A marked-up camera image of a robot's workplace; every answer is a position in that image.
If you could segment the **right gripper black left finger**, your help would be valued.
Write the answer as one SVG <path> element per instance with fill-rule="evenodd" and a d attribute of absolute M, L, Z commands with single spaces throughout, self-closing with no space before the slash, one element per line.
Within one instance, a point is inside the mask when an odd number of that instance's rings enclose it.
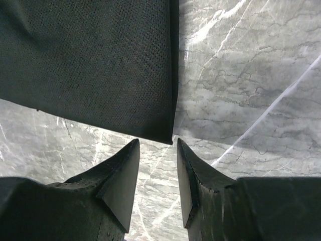
<path fill-rule="evenodd" d="M 139 169 L 134 139 L 63 183 L 1 178 L 1 240 L 123 240 Z"/>

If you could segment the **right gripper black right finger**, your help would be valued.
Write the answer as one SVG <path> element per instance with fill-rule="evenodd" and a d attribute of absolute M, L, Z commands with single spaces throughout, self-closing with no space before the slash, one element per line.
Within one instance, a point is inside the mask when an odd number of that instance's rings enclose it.
<path fill-rule="evenodd" d="M 181 139 L 177 166 L 189 240 L 320 240 L 319 177 L 232 179 Z"/>

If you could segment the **black t-shirt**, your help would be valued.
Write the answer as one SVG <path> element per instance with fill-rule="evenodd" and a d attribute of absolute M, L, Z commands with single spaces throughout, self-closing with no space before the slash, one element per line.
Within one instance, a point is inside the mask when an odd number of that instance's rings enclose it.
<path fill-rule="evenodd" d="M 1 1 L 1 99 L 172 144 L 178 1 Z"/>

